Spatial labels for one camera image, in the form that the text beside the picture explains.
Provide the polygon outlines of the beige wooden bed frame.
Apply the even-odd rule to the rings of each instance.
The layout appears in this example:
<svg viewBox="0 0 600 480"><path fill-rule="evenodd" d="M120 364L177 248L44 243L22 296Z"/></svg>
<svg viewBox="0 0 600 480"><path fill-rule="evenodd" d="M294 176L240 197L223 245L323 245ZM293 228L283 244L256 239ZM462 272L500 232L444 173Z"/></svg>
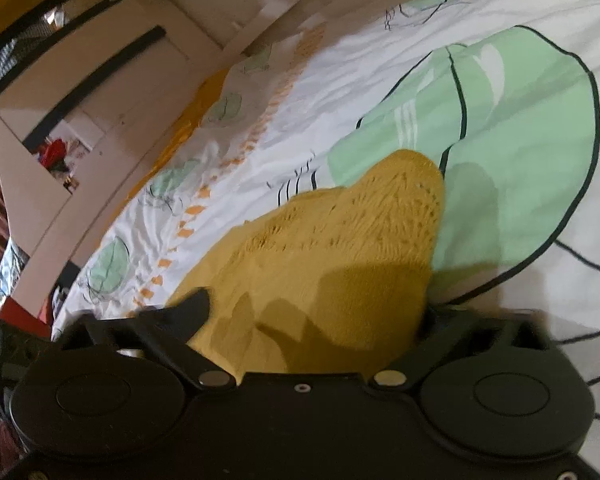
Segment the beige wooden bed frame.
<svg viewBox="0 0 600 480"><path fill-rule="evenodd" d="M0 0L0 40L22 18L69 24L0 83L0 178L28 255L12 296L41 310L61 271L94 250L205 76L291 10L332 0Z"/></svg>

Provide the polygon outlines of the mustard yellow knit garment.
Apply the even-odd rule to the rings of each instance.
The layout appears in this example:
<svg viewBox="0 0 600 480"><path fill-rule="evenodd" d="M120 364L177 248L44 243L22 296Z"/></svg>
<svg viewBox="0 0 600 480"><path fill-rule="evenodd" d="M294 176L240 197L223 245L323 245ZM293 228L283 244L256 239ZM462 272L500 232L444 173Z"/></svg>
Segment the mustard yellow knit garment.
<svg viewBox="0 0 600 480"><path fill-rule="evenodd" d="M229 230L175 292L210 295L189 345L236 377L372 376L414 341L443 199L437 165L401 150Z"/></svg>

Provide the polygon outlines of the white leaf-print bedspread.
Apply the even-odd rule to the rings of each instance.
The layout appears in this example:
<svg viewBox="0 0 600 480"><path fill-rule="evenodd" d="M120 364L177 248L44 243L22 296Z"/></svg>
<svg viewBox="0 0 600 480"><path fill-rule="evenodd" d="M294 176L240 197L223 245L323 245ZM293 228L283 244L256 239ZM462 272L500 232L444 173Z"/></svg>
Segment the white leaf-print bedspread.
<svg viewBox="0 0 600 480"><path fill-rule="evenodd" d="M584 378L600 471L600 0L411 0L235 65L53 325L155 306L225 233L381 156L443 170L435 304L535 308Z"/></svg>

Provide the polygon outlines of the orange under sheet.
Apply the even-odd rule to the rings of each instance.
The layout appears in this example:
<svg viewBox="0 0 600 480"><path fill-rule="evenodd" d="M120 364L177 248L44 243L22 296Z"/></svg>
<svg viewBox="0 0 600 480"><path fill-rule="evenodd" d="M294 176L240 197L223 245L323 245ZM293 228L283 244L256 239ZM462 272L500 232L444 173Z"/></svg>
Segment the orange under sheet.
<svg viewBox="0 0 600 480"><path fill-rule="evenodd" d="M180 146L200 127L204 114L220 97L230 69L217 70L197 88L193 99L186 105L178 119L166 129L159 140L131 171L108 205L103 231L106 231L124 211L125 206L137 196L143 186L164 167Z"/></svg>

